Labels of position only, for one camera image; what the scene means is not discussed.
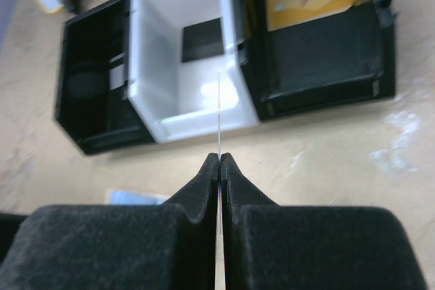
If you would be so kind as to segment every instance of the black plastic bin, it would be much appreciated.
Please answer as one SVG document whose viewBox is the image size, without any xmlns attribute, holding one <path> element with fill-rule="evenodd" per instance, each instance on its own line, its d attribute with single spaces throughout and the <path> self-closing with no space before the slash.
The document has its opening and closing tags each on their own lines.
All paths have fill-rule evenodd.
<svg viewBox="0 0 435 290">
<path fill-rule="evenodd" d="M 265 0 L 233 3 L 240 65 L 261 120 L 395 95 L 391 0 L 272 32 Z"/>
<path fill-rule="evenodd" d="M 56 120 L 85 154 L 153 143 L 127 97 L 130 0 L 65 23 Z"/>
</svg>

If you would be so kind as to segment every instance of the open box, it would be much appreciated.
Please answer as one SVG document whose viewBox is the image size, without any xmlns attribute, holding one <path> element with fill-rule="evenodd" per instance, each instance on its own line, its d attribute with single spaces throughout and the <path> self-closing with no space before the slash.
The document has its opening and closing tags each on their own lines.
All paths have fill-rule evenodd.
<svg viewBox="0 0 435 290">
<path fill-rule="evenodd" d="M 393 96 L 390 3 L 268 31 L 265 0 L 111 0 L 65 25 L 56 119 L 92 154 L 217 132 L 218 99 L 232 130 Z"/>
</svg>

